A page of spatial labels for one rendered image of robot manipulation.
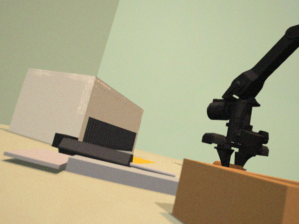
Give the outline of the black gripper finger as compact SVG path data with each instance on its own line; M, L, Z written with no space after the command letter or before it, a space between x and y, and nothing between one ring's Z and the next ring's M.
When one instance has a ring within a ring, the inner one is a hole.
M235 152L235 165L242 166L246 164L247 160L251 157L255 157L256 155L245 153L245 152Z
M216 148L216 150L218 152L222 166L229 168L230 158L231 158L232 153L235 150L225 148L225 147L216 147L216 146L214 148Z

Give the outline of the brown rectangular block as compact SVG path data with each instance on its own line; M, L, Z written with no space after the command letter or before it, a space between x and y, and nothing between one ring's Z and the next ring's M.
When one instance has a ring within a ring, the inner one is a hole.
M299 182L184 158L172 215L184 224L299 224Z

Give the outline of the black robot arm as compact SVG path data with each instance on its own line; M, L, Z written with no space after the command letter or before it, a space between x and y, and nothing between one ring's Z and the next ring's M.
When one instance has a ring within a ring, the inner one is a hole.
M229 120L231 118L251 121L253 107L261 105L255 97L262 89L265 80L299 47L299 24L286 30L284 36L250 70L243 72L232 81L231 86L222 95L223 99L213 99L207 107L207 116L211 120ZM234 97L238 96L239 98ZM232 141L241 141L246 146L262 148L267 144L269 133L253 132L236 126Z

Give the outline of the beige cabinet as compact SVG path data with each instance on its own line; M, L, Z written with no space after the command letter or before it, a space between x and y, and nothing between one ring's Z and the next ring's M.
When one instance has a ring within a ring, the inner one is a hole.
M29 68L8 131L134 153L144 110L96 76Z

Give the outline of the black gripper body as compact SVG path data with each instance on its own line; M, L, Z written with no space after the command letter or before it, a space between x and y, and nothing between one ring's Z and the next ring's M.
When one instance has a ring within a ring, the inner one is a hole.
M246 146L241 141L232 141L233 133L236 126L242 126L243 129L253 129L253 125L250 125L250 122L244 119L231 118L229 123L226 123L228 127L227 136L219 135L216 133L205 133L202 137L202 143L217 144L217 147L225 147L231 149L231 147L238 148L239 152L250 153L259 156L268 156L269 149L267 146L262 145L262 148L255 146Z

